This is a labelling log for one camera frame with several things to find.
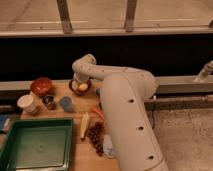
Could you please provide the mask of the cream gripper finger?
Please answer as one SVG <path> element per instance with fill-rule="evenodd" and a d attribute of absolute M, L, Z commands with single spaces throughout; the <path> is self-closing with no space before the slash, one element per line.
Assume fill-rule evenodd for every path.
<path fill-rule="evenodd" d="M 73 90 L 78 90 L 78 87 L 79 87 L 79 85 L 77 84 L 77 82 L 76 81 L 72 81 L 72 83 L 71 83 L 71 87 L 72 87 L 72 89 Z"/>

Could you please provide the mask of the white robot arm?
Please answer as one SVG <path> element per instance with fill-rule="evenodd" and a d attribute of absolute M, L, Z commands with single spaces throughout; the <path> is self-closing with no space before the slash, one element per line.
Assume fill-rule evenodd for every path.
<path fill-rule="evenodd" d="M 98 65 L 91 54 L 72 69 L 79 82 L 102 81 L 100 101 L 120 171 L 169 171 L 144 105 L 157 90 L 155 77 L 142 69 Z"/>

